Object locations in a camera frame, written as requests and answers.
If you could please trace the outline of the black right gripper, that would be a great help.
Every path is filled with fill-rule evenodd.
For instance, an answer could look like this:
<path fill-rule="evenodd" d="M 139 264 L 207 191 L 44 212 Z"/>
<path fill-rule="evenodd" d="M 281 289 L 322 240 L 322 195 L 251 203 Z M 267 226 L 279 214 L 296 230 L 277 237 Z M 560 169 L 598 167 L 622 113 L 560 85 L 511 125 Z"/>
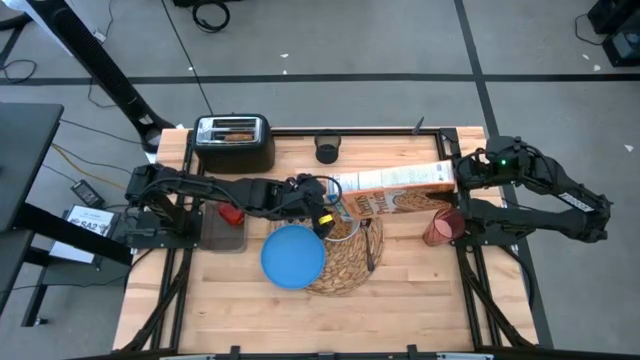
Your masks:
<path fill-rule="evenodd" d="M 452 167 L 455 168 L 458 185 L 455 190 L 457 200 L 467 200 L 468 190 L 492 187 L 490 165 L 482 161 L 484 155 L 485 149 L 476 149 L 462 157 L 457 155 L 447 157 Z"/>

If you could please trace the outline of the blue plastic plate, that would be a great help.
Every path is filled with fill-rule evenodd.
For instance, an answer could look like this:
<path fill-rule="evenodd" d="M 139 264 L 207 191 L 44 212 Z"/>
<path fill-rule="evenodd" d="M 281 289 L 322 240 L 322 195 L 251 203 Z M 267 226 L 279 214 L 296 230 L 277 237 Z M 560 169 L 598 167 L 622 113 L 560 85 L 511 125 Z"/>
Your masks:
<path fill-rule="evenodd" d="M 274 285 L 300 290 L 323 273 L 326 250 L 323 241 L 309 228 L 287 225 L 272 231 L 260 253 L 264 275 Z"/>

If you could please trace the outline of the metal spoon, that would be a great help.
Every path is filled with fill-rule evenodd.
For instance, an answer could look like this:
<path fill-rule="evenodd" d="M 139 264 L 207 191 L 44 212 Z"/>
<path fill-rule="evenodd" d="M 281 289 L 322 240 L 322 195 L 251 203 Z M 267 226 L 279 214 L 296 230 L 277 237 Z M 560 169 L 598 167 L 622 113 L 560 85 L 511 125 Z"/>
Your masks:
<path fill-rule="evenodd" d="M 372 250 L 370 235 L 369 235 L 371 222 L 372 222 L 371 218 L 366 218 L 360 221 L 360 227 L 363 231 L 363 237 L 365 241 L 367 269 L 370 273 L 372 273 L 375 270 L 374 255 L 373 255 L 373 250 Z"/>

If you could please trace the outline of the red faceted plastic cup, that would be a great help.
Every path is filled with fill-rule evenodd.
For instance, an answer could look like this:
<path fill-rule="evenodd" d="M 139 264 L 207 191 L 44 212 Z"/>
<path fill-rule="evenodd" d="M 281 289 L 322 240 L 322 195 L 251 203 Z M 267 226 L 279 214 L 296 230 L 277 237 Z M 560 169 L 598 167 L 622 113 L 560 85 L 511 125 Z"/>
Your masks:
<path fill-rule="evenodd" d="M 455 208 L 441 209 L 429 223 L 423 234 L 423 241 L 431 247 L 443 245 L 458 239 L 465 233 L 463 214 Z"/>

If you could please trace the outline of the Cheerios Protein cereal box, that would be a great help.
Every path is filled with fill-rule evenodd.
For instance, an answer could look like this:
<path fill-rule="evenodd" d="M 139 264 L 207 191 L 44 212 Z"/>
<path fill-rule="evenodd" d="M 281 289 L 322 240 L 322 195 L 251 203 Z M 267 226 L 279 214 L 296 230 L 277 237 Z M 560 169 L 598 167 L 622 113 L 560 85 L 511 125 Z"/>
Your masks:
<path fill-rule="evenodd" d="M 452 164 L 439 161 L 318 175 L 324 201 L 344 219 L 449 209 L 456 188 Z"/>

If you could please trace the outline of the round woven straw placemat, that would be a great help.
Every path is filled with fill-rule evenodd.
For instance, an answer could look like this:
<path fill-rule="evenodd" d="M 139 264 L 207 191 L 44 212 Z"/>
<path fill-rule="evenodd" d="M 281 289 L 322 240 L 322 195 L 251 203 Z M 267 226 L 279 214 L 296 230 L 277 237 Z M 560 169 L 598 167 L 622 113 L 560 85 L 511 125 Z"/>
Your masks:
<path fill-rule="evenodd" d="M 309 220 L 282 221 L 272 223 L 271 232 L 287 225 L 301 225 L 311 229 Z M 372 220 L 369 235 L 376 270 L 380 266 L 384 251 L 384 230 L 381 221 Z M 346 294 L 363 285 L 375 271 L 370 273 L 367 269 L 365 241 L 361 227 L 357 234 L 347 241 L 330 242 L 326 239 L 321 240 L 326 250 L 326 263 L 323 273 L 311 285 L 300 290 L 321 296 Z"/>

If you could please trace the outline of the black cylindrical cup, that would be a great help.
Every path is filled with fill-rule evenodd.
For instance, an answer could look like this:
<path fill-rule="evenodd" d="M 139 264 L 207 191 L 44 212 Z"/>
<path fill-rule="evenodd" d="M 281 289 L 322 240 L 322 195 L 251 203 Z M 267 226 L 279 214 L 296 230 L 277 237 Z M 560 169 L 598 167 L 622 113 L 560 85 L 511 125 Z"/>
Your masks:
<path fill-rule="evenodd" d="M 341 136 L 332 129 L 320 130 L 314 137 L 316 159 L 323 164 L 332 164 L 339 157 Z"/>

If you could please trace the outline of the red round food item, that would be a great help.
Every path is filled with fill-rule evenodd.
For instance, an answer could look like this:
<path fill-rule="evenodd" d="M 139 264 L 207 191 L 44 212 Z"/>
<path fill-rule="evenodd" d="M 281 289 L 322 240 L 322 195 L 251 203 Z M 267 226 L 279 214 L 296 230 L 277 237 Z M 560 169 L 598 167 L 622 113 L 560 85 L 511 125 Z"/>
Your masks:
<path fill-rule="evenodd" d="M 244 223 L 244 213 L 228 203 L 217 204 L 218 214 L 220 217 L 231 226 L 240 226 Z"/>

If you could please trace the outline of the brown transparent plastic tray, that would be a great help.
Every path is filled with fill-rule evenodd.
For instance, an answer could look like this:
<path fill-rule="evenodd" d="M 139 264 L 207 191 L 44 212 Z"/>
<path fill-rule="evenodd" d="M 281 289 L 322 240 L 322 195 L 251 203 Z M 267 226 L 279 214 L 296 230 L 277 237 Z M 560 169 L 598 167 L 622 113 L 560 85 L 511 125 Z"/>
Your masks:
<path fill-rule="evenodd" d="M 202 206 L 203 218 L 198 248 L 214 253 L 243 253 L 247 247 L 246 225 L 231 225 L 220 214 L 222 204 L 207 201 Z"/>

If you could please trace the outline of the black two-slot toaster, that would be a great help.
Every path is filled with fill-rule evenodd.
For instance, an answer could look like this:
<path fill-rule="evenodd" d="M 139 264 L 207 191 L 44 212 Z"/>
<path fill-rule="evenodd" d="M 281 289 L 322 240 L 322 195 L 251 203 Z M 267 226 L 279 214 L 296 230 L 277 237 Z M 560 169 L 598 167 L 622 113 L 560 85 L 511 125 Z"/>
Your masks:
<path fill-rule="evenodd" d="M 254 140 L 226 142 L 224 136 L 232 133 L 253 134 Z M 261 114 L 202 116 L 194 124 L 192 146 L 210 173 L 262 173 L 275 164 L 275 140 L 268 120 Z"/>

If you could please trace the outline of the black equipment case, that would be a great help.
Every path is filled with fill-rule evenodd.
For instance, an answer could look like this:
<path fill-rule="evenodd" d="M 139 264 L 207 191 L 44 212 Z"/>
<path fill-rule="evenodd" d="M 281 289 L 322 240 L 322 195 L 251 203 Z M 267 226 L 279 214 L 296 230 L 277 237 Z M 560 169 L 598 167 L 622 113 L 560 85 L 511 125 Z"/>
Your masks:
<path fill-rule="evenodd" d="M 587 17 L 613 67 L 640 67 L 640 0 L 597 0 Z"/>

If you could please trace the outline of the white printed paper sheet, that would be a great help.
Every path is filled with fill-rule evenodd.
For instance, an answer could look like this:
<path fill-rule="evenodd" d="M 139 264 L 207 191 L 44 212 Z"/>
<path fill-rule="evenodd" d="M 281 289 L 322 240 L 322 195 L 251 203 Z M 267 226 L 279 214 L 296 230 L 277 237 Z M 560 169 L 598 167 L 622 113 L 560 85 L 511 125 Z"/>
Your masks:
<path fill-rule="evenodd" d="M 111 237 L 114 233 L 116 223 L 119 220 L 119 216 L 110 211 L 74 205 L 69 210 L 63 212 L 63 219 L 98 235 Z M 102 258 L 98 255 L 59 241 L 53 242 L 49 254 L 55 258 L 92 264 L 96 267 L 98 267 L 102 261 Z"/>

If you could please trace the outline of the black power adapter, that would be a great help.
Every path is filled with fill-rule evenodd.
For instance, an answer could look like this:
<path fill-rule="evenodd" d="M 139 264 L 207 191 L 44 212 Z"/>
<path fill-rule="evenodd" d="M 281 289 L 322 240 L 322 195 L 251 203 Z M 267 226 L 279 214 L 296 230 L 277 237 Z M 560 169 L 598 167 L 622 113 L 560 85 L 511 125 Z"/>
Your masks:
<path fill-rule="evenodd" d="M 75 182 L 70 190 L 88 207 L 102 209 L 105 200 L 85 180 Z"/>

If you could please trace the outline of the black desk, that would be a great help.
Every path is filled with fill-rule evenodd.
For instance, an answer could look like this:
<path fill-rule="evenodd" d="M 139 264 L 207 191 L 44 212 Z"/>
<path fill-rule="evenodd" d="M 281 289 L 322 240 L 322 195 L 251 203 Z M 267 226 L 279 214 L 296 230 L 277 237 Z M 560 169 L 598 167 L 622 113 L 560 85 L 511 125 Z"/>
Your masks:
<path fill-rule="evenodd" d="M 22 264 L 42 268 L 22 324 L 39 323 L 38 311 L 48 289 L 44 282 L 52 257 L 32 245 L 39 234 L 129 266 L 133 255 L 110 237 L 73 225 L 26 202 L 28 193 L 59 127 L 59 104 L 0 102 L 0 315 Z"/>

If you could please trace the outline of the black aluminium table frame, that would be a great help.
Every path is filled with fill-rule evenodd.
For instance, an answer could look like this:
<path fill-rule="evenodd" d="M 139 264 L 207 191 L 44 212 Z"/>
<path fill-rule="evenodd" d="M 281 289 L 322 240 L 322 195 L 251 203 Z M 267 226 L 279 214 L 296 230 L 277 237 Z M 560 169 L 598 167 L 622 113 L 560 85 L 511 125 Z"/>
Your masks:
<path fill-rule="evenodd" d="M 275 165 L 270 172 L 212 176 L 282 180 L 298 173 L 334 174 L 440 160 L 445 139 L 434 128 L 343 128 L 336 163 L 315 158 L 319 130 L 274 129 Z M 276 287 L 261 271 L 260 250 L 272 225 L 248 218 L 243 253 L 200 249 L 190 257 L 186 291 L 177 295 L 161 323 L 158 347 L 179 355 L 229 358 L 346 360 L 436 359 L 436 352 L 474 350 L 455 248 L 428 247 L 422 234 L 435 212 L 382 219 L 385 246 L 371 277 L 336 297 Z M 497 247 L 483 247 L 494 301 L 522 337 L 539 343 L 519 264 Z M 163 273 L 177 272 L 183 251 L 157 249 L 133 269 L 113 349 L 133 340 L 158 303 Z"/>

